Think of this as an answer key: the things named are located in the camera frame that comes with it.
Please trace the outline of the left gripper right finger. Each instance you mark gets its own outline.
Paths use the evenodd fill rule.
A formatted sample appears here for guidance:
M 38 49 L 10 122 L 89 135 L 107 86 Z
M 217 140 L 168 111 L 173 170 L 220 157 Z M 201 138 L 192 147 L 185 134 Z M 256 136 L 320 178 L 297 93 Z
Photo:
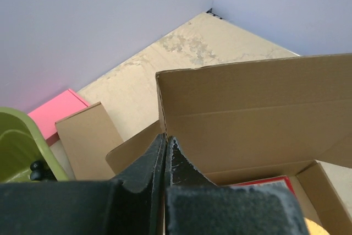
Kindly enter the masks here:
M 307 234 L 295 195 L 278 186 L 217 186 L 168 139 L 166 234 Z

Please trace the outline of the large cardboard box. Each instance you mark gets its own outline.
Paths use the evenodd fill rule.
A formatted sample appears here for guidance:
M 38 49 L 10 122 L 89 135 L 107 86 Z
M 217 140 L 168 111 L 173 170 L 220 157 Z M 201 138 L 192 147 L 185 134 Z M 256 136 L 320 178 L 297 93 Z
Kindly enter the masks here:
M 156 85 L 159 119 L 107 154 L 113 172 L 166 133 L 214 183 L 286 175 L 307 218 L 351 234 L 322 168 L 351 167 L 351 54 L 165 70 Z

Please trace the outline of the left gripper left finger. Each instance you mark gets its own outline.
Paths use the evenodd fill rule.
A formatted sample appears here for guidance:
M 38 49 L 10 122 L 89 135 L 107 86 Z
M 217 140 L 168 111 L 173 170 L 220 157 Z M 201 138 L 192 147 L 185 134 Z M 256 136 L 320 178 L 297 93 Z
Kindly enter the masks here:
M 162 234 L 167 140 L 107 181 L 1 185 L 1 234 Z

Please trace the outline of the red rectangular packet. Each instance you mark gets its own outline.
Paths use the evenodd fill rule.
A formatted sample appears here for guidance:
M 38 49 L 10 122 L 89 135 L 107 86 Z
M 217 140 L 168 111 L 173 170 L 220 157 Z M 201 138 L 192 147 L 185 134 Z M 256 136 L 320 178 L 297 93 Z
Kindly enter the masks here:
M 248 190 L 256 190 L 256 189 L 263 189 L 267 190 L 269 188 L 273 189 L 286 189 L 289 190 L 296 198 L 296 193 L 294 191 L 293 185 L 291 180 L 289 179 L 288 176 L 282 175 L 282 176 L 276 176 L 276 177 L 269 177 L 269 178 L 261 178 L 261 179 L 256 179 L 256 180 L 251 180 L 251 181 L 246 181 L 246 182 L 241 182 L 241 183 L 235 183 L 235 184 L 229 184 L 228 187 L 231 188 L 245 188 Z

